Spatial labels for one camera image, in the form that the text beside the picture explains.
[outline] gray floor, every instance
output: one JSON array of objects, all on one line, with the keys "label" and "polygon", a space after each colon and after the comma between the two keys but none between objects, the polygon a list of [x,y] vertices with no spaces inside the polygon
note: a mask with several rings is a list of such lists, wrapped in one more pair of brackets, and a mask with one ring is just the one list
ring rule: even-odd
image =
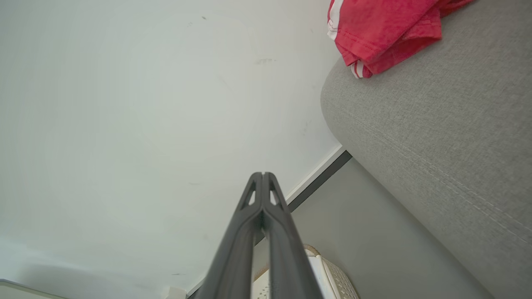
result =
[{"label": "gray floor", "polygon": [[[301,239],[343,269],[361,298],[493,298],[356,160],[293,212]],[[254,268],[267,260],[255,248]]]}]

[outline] red cloth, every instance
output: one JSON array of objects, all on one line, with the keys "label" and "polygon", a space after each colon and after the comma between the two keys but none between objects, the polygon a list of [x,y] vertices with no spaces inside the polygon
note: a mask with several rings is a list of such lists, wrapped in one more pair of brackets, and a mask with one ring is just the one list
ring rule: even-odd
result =
[{"label": "red cloth", "polygon": [[471,1],[332,0],[329,36],[355,76],[369,78],[440,40],[440,19]]}]

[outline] gray sofa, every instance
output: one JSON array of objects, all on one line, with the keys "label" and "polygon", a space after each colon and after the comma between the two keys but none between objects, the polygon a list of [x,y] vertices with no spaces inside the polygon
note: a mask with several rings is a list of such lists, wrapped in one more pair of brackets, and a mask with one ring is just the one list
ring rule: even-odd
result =
[{"label": "gray sofa", "polygon": [[333,134],[496,297],[532,298],[532,2],[477,0],[370,79],[342,60]]}]

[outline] white baseboard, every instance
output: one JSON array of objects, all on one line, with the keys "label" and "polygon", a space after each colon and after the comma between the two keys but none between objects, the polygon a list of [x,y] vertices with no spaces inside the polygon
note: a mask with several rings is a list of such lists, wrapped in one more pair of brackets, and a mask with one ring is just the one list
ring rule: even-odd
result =
[{"label": "white baseboard", "polygon": [[[344,153],[345,149],[342,145],[337,146],[314,170],[306,176],[301,183],[299,183],[288,195],[285,197],[286,203],[291,203],[303,190],[310,185],[322,172],[324,172],[340,155]],[[203,284],[203,278],[193,288],[187,292],[187,297],[197,291]]]}]

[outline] white wall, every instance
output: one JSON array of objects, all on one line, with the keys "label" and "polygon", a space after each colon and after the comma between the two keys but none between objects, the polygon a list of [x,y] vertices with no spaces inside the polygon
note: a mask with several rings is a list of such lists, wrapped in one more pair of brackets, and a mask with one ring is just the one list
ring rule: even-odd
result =
[{"label": "white wall", "polygon": [[338,145],[328,5],[0,2],[0,278],[80,299],[192,288],[252,172],[286,194]]}]

